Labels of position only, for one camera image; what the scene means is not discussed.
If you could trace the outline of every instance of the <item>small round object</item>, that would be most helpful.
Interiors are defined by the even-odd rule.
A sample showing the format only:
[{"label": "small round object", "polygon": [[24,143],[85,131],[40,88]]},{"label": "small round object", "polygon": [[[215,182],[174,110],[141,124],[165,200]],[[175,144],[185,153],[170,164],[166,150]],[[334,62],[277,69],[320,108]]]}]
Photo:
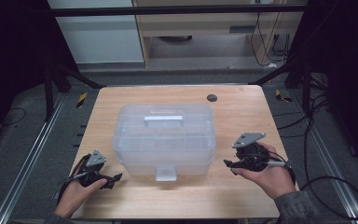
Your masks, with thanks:
[{"label": "small round object", "polygon": [[209,94],[206,99],[209,101],[209,102],[215,102],[217,101],[217,96],[215,94]]}]

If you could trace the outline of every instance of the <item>transparent plastic box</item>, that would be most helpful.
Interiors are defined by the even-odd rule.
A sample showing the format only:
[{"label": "transparent plastic box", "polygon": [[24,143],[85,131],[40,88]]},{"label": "transparent plastic box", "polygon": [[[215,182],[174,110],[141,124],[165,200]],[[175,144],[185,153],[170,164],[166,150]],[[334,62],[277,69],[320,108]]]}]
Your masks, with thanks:
[{"label": "transparent plastic box", "polygon": [[124,105],[113,138],[130,175],[157,181],[207,174],[215,145],[213,111],[204,104]]}]

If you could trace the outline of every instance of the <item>wooden table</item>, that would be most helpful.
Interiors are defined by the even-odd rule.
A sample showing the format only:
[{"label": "wooden table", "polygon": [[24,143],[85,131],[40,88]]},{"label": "wooden table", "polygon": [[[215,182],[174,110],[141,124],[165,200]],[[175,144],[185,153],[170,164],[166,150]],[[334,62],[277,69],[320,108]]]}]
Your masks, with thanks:
[{"label": "wooden table", "polygon": [[[217,96],[216,102],[207,100]],[[131,176],[112,148],[119,109],[127,104],[204,103],[213,109],[216,155],[207,175],[157,182]],[[123,173],[113,189],[98,190],[74,217],[82,218],[241,218],[277,217],[275,203],[253,182],[235,176],[223,159],[237,161],[231,145],[242,132],[266,133],[262,142],[286,158],[281,138],[259,86],[143,86],[101,89],[74,165],[98,149],[107,158],[101,174]]]}]

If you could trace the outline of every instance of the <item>white panel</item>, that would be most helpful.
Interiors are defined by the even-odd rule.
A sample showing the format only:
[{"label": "white panel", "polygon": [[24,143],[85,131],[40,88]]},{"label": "white panel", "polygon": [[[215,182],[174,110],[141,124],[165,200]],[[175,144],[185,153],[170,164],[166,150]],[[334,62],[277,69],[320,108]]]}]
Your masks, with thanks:
[{"label": "white panel", "polygon": [[[51,8],[132,7],[131,0],[48,0]],[[76,63],[143,62],[134,16],[57,18]]]}]

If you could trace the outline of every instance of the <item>gray floor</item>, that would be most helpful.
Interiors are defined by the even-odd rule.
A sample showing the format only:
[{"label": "gray floor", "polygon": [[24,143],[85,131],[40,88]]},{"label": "gray floor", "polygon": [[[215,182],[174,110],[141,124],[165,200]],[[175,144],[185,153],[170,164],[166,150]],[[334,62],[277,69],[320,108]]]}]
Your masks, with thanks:
[{"label": "gray floor", "polygon": [[[121,68],[115,73],[88,71],[84,75],[109,86],[238,84],[254,81],[273,69],[257,64],[255,58],[249,53],[251,47],[244,41],[244,36],[240,35],[229,37],[194,36],[188,42],[166,42],[156,38],[153,44],[151,63],[147,68]],[[296,102],[289,103],[275,97],[277,89],[293,99],[296,99],[300,92],[300,89],[286,91],[282,85],[283,80],[284,75],[274,78],[263,87],[277,127],[283,127],[301,118],[299,113],[301,110]],[[10,220],[43,219],[55,207],[52,195],[60,188],[60,181],[66,178],[70,172],[77,147],[81,142],[79,135],[85,131],[84,125],[88,122],[98,95],[98,90],[93,90],[83,83],[73,79],[71,79],[71,83],[73,88],[69,93],[55,94],[55,99],[63,97],[62,110],[48,135],[22,194],[13,208]],[[84,91],[88,93],[86,102],[82,108],[76,108],[78,97]],[[312,96],[318,94],[320,91],[312,91]],[[19,94],[12,107],[21,109],[11,110],[3,122],[6,125],[0,130],[0,205],[7,196],[17,173],[44,125],[43,86],[36,86]],[[358,157],[353,157],[349,152],[349,144],[327,106],[314,114],[314,121],[314,130],[318,131],[323,139],[338,170],[341,171],[345,179],[358,188]],[[300,122],[293,127],[280,130],[299,186],[306,183],[304,137],[290,136],[299,135],[305,132],[305,129],[306,123]],[[325,168],[323,154],[320,153],[316,142],[311,137],[307,143],[307,149],[310,177],[329,175],[328,169]],[[315,190],[329,206],[346,214],[341,199],[337,196],[337,187],[330,180],[316,183]],[[352,223],[328,211],[320,203],[316,203],[328,223]],[[253,219],[250,220],[250,223],[261,223],[262,221],[262,219]]]}]

